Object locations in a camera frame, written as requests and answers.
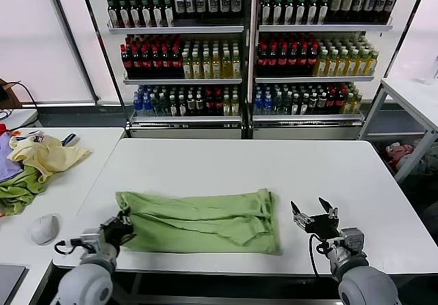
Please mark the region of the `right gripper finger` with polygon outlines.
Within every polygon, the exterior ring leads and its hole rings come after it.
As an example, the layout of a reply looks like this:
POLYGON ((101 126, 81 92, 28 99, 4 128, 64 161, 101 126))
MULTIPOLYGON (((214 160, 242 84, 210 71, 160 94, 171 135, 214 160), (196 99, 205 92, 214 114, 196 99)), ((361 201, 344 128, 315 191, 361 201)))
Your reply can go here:
POLYGON ((292 207, 293 221, 301 228, 306 229, 311 223, 311 218, 302 213, 293 201, 290 201, 292 207))
POLYGON ((322 205, 322 208, 325 210, 324 214, 321 214, 321 217, 328 218, 330 220, 337 220, 338 219, 338 208, 333 207, 330 202, 327 200, 319 197, 318 198, 320 204, 322 205))

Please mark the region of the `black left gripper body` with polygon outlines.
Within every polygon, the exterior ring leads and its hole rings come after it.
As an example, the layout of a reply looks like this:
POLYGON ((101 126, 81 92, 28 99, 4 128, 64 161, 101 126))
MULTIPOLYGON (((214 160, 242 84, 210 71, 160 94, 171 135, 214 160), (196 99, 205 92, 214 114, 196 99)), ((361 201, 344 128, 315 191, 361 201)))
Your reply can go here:
POLYGON ((123 245, 121 243, 123 234, 132 232, 131 220, 127 219, 126 224, 111 224, 110 220, 101 225, 105 241, 113 246, 121 246, 123 245))

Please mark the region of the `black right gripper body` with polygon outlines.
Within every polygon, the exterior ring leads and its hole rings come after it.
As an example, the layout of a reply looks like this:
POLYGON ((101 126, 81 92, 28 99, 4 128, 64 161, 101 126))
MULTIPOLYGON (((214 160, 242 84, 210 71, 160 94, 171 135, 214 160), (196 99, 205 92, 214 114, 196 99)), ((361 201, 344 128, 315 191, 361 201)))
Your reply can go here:
POLYGON ((339 237, 339 218, 329 214, 314 215, 310 222, 305 225, 305 232, 315 234, 321 240, 329 240, 339 237))

